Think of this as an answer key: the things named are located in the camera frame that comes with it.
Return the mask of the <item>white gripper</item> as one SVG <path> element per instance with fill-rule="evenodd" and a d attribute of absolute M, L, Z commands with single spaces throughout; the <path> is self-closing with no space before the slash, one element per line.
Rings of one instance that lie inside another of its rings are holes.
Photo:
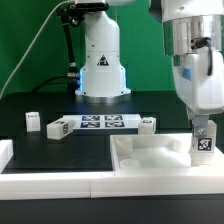
<path fill-rule="evenodd" d="M 224 111 L 224 63 L 220 52 L 213 52 L 212 74 L 208 74 L 208 52 L 188 54 L 180 66 L 173 67 L 178 97 L 196 114 L 193 133 L 196 138 L 207 136 L 208 114 Z"/>

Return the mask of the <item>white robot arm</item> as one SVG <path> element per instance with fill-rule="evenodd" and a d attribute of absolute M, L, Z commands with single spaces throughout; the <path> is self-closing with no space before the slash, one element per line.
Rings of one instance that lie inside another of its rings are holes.
<path fill-rule="evenodd" d="M 120 0 L 75 0 L 84 14 L 86 63 L 79 94 L 91 100 L 127 94 L 120 64 L 119 27 L 106 10 Z M 150 14 L 162 23 L 164 53 L 172 57 L 178 97 L 185 103 L 197 137 L 208 134 L 211 114 L 224 112 L 222 19 L 224 0 L 149 0 Z"/>

